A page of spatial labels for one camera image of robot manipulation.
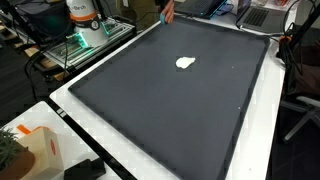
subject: black mat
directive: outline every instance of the black mat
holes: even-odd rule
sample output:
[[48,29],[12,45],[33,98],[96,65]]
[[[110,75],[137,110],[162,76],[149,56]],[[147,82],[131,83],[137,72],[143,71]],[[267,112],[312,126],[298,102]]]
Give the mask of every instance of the black mat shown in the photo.
[[[70,90],[178,177],[223,179],[268,44],[255,35],[176,18]],[[180,56],[196,62],[180,70]]]

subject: black device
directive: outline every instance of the black device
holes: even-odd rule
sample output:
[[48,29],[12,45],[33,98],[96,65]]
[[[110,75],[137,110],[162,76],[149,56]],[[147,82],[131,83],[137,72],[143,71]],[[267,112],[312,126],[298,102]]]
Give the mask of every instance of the black device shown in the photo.
[[226,0],[186,0],[175,7],[175,12],[210,19],[225,2]]
[[65,1],[40,3],[39,0],[25,0],[15,5],[17,12],[34,33],[46,45],[73,33],[72,22]]
[[[265,37],[176,17],[69,90],[179,178],[220,180],[268,47]],[[180,69],[180,57],[196,61]]]
[[39,0],[21,0],[0,2],[5,14],[10,14],[13,30],[22,31],[34,40],[39,47],[45,47],[56,41],[63,41],[73,33],[66,2],[47,3]]
[[239,0],[237,27],[263,33],[282,32],[285,11],[252,6],[251,0]]
[[98,158],[94,161],[86,159],[64,171],[64,180],[95,180],[106,174],[104,162]]

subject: black stand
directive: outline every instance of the black stand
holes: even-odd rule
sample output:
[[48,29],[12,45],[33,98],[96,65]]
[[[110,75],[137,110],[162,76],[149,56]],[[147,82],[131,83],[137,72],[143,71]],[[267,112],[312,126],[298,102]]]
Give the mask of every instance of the black stand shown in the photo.
[[299,31],[293,35],[292,40],[289,43],[289,47],[291,50],[294,49],[297,43],[301,40],[304,34],[310,29],[312,24],[317,20],[319,16],[320,16],[320,4],[317,5],[317,7],[312,12],[312,14],[310,14],[308,19],[303,23]]

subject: desk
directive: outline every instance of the desk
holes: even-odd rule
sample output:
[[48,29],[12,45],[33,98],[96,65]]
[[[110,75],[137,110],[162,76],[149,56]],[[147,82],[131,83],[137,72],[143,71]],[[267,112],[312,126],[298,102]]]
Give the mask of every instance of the desk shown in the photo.
[[[98,158],[98,155],[45,102],[39,102],[6,125],[6,127],[13,128],[12,132],[17,133],[18,138],[24,136],[16,129],[19,124],[23,124],[29,129],[47,126],[55,132],[58,136],[64,169],[68,169],[85,159],[95,160]],[[99,179],[120,180],[120,177],[106,164],[105,168],[107,174]],[[53,180],[61,179],[63,179],[63,172]]]
[[[295,12],[292,12],[288,17],[287,25],[294,21],[294,19]],[[215,17],[212,20],[196,20],[236,29],[234,25],[235,17],[232,15]],[[148,30],[53,92],[50,98],[82,126],[85,131],[91,134],[91,136],[136,178],[142,180],[178,179],[68,91],[68,88],[74,82],[100,66],[110,57],[123,50],[147,32]],[[281,65],[281,60],[274,57],[277,52],[277,47],[277,43],[272,42],[266,54],[227,174],[226,179],[228,180],[262,180],[266,177],[279,99],[284,80],[284,68]]]

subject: person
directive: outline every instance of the person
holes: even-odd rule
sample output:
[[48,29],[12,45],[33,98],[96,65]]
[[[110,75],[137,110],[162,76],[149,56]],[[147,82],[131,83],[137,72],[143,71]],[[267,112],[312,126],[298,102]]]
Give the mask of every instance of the person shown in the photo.
[[161,13],[165,15],[165,21],[172,23],[173,0],[116,0],[117,13],[136,22],[137,31],[145,30],[159,21],[159,7],[164,7]]
[[295,53],[295,60],[295,93],[320,97],[320,39],[315,42],[315,46],[301,47]]

